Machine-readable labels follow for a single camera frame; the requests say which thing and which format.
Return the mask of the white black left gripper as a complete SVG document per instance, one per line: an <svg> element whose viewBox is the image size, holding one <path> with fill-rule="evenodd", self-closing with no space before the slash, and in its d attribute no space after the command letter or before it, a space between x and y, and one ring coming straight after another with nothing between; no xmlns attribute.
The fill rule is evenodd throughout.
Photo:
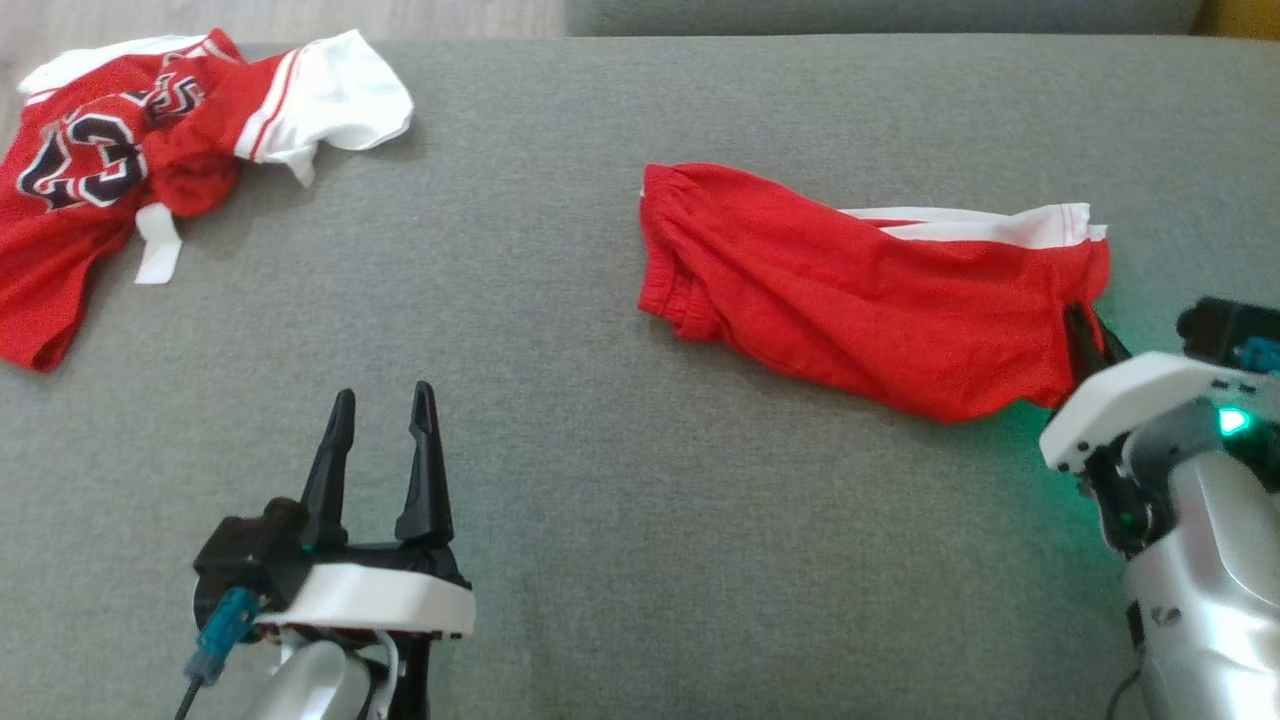
<svg viewBox="0 0 1280 720"><path fill-rule="evenodd" d="M355 441L356 397L339 391L317 445L301 503L308 511L302 533L312 550L342 548L346 464ZM410 413L415 442L404 506L396 538L416 546L348 547L337 561L316 562L300 588L264 610L256 628L302 626L339 632L471 635L477 601L448 544L454 538L445 455L434 388L415 386Z"/></svg>

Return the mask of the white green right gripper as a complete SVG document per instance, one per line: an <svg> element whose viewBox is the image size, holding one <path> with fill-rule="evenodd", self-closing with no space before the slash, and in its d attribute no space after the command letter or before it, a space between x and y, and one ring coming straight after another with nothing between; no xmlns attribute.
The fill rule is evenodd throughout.
<svg viewBox="0 0 1280 720"><path fill-rule="evenodd" d="M1280 377L1244 372L1167 352L1132 351L1102 320L1069 304L1064 329L1073 384L1079 388L1039 436L1044 465L1080 473L1116 438L1197 400L1238 406L1280 421Z"/></svg>

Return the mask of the red shorts white hem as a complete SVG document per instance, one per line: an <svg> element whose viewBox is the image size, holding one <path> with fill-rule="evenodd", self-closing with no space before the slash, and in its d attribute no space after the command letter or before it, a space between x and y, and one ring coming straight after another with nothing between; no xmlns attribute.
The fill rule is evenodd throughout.
<svg viewBox="0 0 1280 720"><path fill-rule="evenodd" d="M639 307L686 341L934 421L1073 391L1065 316L1110 279L1085 202L841 210L710 163L650 164Z"/></svg>

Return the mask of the red basketball jersey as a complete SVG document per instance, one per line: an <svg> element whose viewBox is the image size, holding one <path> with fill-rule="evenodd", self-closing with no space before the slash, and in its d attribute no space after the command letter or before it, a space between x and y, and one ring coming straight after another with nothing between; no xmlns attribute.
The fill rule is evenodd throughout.
<svg viewBox="0 0 1280 720"><path fill-rule="evenodd" d="M0 359L56 369L84 318L90 273L143 241L140 284L165 284L175 223L220 206L244 164L314 182L323 143L403 135L413 100L356 29L248 61L212 29L67 51L20 83L0 161Z"/></svg>

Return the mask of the grey fabric sofa chaise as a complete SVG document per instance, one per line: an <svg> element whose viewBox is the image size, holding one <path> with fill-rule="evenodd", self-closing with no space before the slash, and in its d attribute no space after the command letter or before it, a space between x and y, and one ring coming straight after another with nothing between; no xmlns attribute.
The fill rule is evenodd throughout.
<svg viewBox="0 0 1280 720"><path fill-rule="evenodd" d="M1088 202L1100 314L1178 350L1280 307L1280 44L913 35L384 44L410 132L250 168L99 268L49 375L0 368L0 720L173 720L191 564L305 486L358 397L344 521L388 539L413 386L442 416L470 638L433 720L1101 720L1119 557L1028 405L942 427L637 309L649 163L836 208Z"/></svg>

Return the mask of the yellow sofa back cushion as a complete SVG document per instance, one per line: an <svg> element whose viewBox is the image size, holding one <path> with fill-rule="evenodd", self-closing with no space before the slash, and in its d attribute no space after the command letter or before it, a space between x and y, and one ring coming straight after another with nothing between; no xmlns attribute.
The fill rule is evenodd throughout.
<svg viewBox="0 0 1280 720"><path fill-rule="evenodd" d="M1280 0L1203 0L1194 33L1280 42Z"/></svg>

